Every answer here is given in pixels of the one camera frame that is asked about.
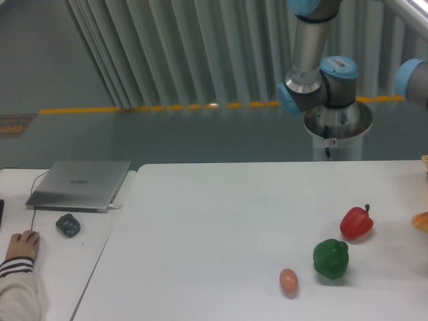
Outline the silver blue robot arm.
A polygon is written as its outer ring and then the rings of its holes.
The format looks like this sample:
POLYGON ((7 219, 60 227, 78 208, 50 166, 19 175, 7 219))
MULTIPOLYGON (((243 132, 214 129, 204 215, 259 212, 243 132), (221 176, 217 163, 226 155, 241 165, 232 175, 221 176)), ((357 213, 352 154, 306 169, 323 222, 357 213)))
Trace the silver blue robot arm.
MULTIPOLYGON (((347 57, 322 60, 328 26, 342 1, 288 1, 297 17, 292 67, 277 86, 280 104, 290 114, 317 106, 347 108, 356 100, 356 64, 347 57)), ((381 1, 427 41, 427 1, 381 1)), ((395 92, 427 109, 427 60, 411 59, 397 70, 395 92)))

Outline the person's hand on mouse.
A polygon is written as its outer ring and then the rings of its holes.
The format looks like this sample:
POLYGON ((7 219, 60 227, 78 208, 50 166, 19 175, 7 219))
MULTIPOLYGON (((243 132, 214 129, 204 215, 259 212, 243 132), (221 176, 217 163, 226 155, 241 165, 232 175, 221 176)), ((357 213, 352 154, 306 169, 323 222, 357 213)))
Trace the person's hand on mouse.
POLYGON ((27 230, 11 236, 5 259, 28 257, 35 260, 39 250, 39 233, 27 230))

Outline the striped white sleeve forearm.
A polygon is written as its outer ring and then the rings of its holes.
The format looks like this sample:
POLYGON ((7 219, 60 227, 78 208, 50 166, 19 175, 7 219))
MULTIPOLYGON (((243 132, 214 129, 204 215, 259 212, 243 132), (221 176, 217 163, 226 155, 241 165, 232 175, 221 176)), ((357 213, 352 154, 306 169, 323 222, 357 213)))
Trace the striped white sleeve forearm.
POLYGON ((1 320, 40 320, 34 260, 14 257, 1 264, 1 320))

